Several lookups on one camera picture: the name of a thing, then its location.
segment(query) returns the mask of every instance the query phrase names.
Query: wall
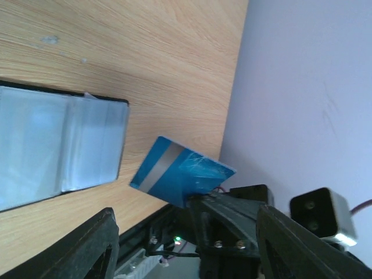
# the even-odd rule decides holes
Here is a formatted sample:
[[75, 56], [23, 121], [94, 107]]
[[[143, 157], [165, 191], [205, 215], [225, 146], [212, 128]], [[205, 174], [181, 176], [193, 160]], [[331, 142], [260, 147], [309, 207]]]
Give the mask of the wall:
[[[279, 209], [329, 187], [372, 198], [372, 2], [250, 0], [220, 160]], [[372, 208], [350, 251], [372, 267]]]

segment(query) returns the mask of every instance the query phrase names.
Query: silver stripe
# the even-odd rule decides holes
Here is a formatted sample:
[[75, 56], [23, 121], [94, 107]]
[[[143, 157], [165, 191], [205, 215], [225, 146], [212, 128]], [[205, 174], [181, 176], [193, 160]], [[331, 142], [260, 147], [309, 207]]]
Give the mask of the silver stripe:
[[168, 170], [171, 164], [177, 159], [185, 148], [181, 145], [171, 143], [160, 159], [152, 167], [141, 185], [138, 187], [142, 192], [147, 193], [157, 183], [161, 176]]

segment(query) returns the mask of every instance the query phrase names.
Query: wood grain surface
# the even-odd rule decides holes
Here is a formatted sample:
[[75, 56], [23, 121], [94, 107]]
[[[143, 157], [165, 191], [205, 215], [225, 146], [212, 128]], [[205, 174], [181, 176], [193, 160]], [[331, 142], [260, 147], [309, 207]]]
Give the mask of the wood grain surface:
[[2, 1], [1, 79], [125, 98], [131, 115], [118, 181], [0, 213], [0, 274], [106, 206], [121, 233], [161, 208], [128, 187], [158, 135], [218, 158], [247, 5]]

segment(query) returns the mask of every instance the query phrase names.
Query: black cable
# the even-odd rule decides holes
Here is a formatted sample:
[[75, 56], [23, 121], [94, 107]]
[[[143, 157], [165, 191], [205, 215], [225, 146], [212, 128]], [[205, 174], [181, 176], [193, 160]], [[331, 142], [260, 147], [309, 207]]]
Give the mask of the black cable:
[[372, 205], [372, 199], [369, 201], [362, 202], [361, 204], [355, 206], [352, 210], [350, 210], [351, 215], [355, 215], [359, 211], [361, 211], [364, 208], [367, 208]]
[[149, 256], [175, 256], [175, 257], [200, 257], [196, 253], [178, 253], [173, 251], [153, 251], [149, 252]]

